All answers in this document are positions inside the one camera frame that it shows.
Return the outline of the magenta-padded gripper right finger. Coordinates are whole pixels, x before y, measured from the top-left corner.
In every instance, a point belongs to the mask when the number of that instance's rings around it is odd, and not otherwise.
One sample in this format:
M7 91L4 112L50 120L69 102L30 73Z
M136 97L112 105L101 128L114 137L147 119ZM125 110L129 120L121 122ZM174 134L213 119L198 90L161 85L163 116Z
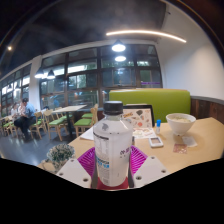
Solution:
M129 171L133 188L143 187L170 174L155 155L147 156L136 146L131 147Z

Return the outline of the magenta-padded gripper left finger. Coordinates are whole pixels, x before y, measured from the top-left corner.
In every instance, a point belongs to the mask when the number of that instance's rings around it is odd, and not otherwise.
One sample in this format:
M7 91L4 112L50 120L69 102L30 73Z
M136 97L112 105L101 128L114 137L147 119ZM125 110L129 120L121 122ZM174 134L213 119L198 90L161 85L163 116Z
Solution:
M95 148L92 147L78 159L69 159L57 175L84 188L96 188L98 182Z

